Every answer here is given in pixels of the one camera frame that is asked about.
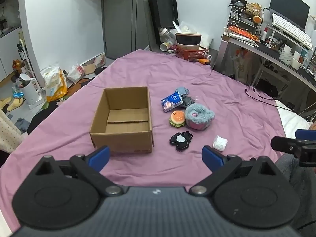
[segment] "blue gripper pad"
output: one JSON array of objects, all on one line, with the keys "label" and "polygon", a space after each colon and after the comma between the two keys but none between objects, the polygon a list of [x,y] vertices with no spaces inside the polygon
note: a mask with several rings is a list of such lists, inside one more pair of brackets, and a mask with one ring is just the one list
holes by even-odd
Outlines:
[{"label": "blue gripper pad", "polygon": [[95,171],[100,172],[102,168],[109,162],[110,160],[110,149],[107,146],[103,146],[90,155],[86,156],[86,162],[90,167],[92,167]]},{"label": "blue gripper pad", "polygon": [[298,129],[295,132],[295,137],[300,140],[315,141],[316,140],[316,130],[303,130]]},{"label": "blue gripper pad", "polygon": [[209,168],[209,170],[214,173],[227,162],[227,158],[216,151],[214,148],[205,145],[202,149],[202,161]]}]

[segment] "blue fluffy plush toy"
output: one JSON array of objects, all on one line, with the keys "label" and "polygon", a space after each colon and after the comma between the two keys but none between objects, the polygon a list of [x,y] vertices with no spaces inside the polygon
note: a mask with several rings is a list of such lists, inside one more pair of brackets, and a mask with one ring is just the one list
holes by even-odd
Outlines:
[{"label": "blue fluffy plush toy", "polygon": [[202,104],[194,103],[185,110],[185,121],[187,125],[196,130],[207,128],[215,114]]}]

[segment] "bed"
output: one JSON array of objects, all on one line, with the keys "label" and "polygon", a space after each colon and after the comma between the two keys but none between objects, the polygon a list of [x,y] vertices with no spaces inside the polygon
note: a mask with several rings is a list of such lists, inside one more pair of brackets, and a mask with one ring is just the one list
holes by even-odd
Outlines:
[{"label": "bed", "polygon": [[[216,135],[228,140],[224,155],[233,153],[244,160],[265,155],[275,162],[281,153],[272,150],[271,138],[276,135],[293,138],[297,129],[308,129],[310,125],[295,113],[251,99],[245,95],[245,85],[207,65],[187,62],[173,55],[135,51],[117,59],[72,95],[1,167],[1,237],[18,229],[19,223],[11,207],[12,196],[42,156],[51,154],[56,160],[67,160],[77,153],[94,151],[89,129],[97,104],[103,88],[118,86],[149,87],[155,146],[151,154],[113,156],[101,174],[117,184],[190,187],[210,174],[202,162],[201,149],[204,145],[212,145]],[[176,151],[169,139],[178,131],[188,129],[169,125],[170,113],[163,112],[161,106],[161,99],[181,86],[188,88],[190,96],[198,103],[215,112],[215,119],[205,131],[189,129],[193,138],[184,152]],[[260,99],[251,90],[248,94]],[[265,101],[284,107],[278,101]]]}]

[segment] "red plastic basket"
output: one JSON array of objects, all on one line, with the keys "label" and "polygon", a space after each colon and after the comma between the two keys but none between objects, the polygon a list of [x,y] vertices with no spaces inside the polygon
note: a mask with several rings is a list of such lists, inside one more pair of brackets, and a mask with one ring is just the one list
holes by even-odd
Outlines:
[{"label": "red plastic basket", "polygon": [[178,58],[184,59],[186,61],[194,61],[195,59],[202,59],[204,58],[207,49],[203,47],[199,47],[198,50],[185,50],[183,48],[178,47],[177,45],[174,46],[176,51],[176,56]]}]

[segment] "hamburger toy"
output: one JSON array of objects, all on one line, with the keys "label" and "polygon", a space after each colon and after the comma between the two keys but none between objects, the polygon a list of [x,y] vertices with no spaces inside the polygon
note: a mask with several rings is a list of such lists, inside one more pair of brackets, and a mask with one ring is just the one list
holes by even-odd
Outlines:
[{"label": "hamburger toy", "polygon": [[170,116],[170,124],[175,127],[181,127],[185,125],[185,116],[183,111],[174,111]]}]

